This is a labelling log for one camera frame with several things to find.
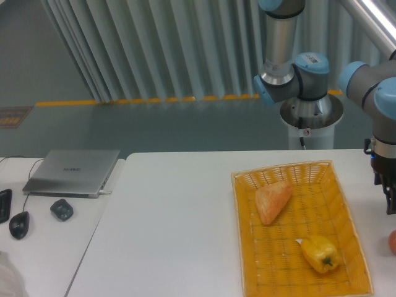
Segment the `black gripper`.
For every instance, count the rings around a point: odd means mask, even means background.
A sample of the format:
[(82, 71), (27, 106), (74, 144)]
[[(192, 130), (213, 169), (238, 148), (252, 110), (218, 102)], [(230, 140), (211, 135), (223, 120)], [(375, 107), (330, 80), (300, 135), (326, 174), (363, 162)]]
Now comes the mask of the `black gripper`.
[(374, 150), (374, 139), (364, 140), (363, 152), (371, 157), (374, 172), (374, 184), (381, 185), (386, 196), (388, 215), (396, 213), (395, 209), (395, 159), (380, 156)]

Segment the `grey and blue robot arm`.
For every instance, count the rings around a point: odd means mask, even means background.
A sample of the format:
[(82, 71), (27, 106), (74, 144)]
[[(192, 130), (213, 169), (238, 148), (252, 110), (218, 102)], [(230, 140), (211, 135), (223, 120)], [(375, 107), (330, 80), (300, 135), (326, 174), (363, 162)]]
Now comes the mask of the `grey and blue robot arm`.
[[(343, 1), (369, 39), (387, 56), (377, 66), (355, 61), (340, 73), (340, 90), (373, 121), (372, 137), (364, 141), (371, 157), (374, 184), (381, 185), (387, 213), (395, 213), (395, 17), (382, 1)], [(304, 1), (260, 1), (267, 16), (265, 63), (254, 78), (260, 99), (282, 102), (282, 118), (299, 131), (332, 125), (342, 115), (340, 102), (327, 94), (329, 63), (318, 53), (293, 57), (297, 16)]]

